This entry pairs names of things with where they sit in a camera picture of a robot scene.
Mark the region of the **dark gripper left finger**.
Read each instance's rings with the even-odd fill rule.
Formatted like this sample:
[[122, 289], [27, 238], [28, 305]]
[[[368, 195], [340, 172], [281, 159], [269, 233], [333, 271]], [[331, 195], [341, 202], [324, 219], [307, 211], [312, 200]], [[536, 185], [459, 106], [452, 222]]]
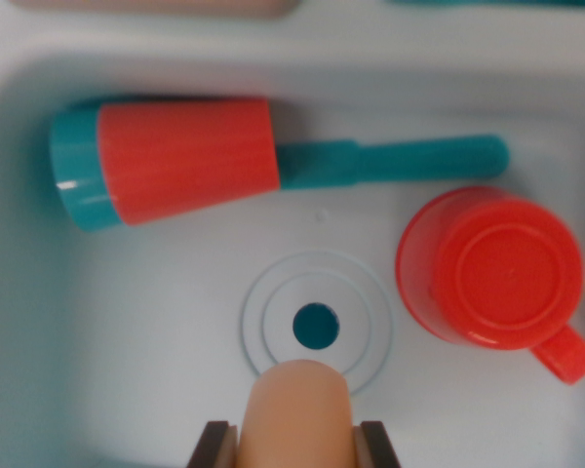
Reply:
[[209, 421], [188, 461], [188, 468], [234, 468], [238, 428], [228, 421]]

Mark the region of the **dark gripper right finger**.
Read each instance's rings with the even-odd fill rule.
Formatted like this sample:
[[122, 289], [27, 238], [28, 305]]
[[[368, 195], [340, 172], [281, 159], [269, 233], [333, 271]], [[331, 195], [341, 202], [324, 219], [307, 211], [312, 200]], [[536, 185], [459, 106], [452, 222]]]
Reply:
[[401, 463], [381, 421], [363, 421], [354, 427], [359, 468], [400, 468]]

